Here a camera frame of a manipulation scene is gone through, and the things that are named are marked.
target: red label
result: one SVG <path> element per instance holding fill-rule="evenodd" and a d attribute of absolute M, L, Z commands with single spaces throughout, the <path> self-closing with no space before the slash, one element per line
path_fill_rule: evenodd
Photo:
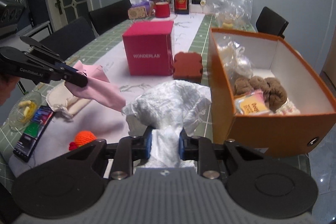
<path fill-rule="evenodd" d="M 175 9 L 186 10 L 187 9 L 187 0 L 175 0 Z"/>

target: yellow package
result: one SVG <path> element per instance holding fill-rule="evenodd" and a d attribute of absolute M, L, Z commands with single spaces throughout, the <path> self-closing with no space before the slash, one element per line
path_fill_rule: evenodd
<path fill-rule="evenodd" d="M 263 99 L 263 91 L 255 90 L 235 100 L 236 110 L 243 115 L 261 115 L 270 113 Z"/>

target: brown sponge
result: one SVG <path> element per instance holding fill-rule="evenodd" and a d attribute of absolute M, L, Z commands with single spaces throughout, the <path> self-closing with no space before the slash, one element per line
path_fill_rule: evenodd
<path fill-rule="evenodd" d="M 267 81 L 260 77 L 260 76 L 253 76 L 250 80 L 249 80 L 249 84 L 253 87 L 253 89 L 255 90 L 262 90 L 263 94 L 264 94 L 264 101 L 267 102 L 268 101 L 268 97 L 269 97 L 269 91 L 270 91 L 270 87 L 267 83 Z"/>
<path fill-rule="evenodd" d="M 174 57 L 173 78 L 200 83 L 202 80 L 202 56 L 197 52 L 179 52 Z"/>
<path fill-rule="evenodd" d="M 269 109 L 276 111 L 287 101 L 287 92 L 280 84 L 280 81 L 274 77 L 265 79 L 270 87 L 269 91 Z"/>
<path fill-rule="evenodd" d="M 253 87 L 249 84 L 249 79 L 243 76 L 237 78 L 233 90 L 234 95 L 242 95 L 249 91 L 253 91 Z"/>

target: red cup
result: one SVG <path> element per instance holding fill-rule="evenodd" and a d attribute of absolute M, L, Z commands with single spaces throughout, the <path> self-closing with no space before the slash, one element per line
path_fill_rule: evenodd
<path fill-rule="evenodd" d="M 155 3 L 155 17 L 169 17 L 170 9 L 168 2 L 157 2 Z"/>

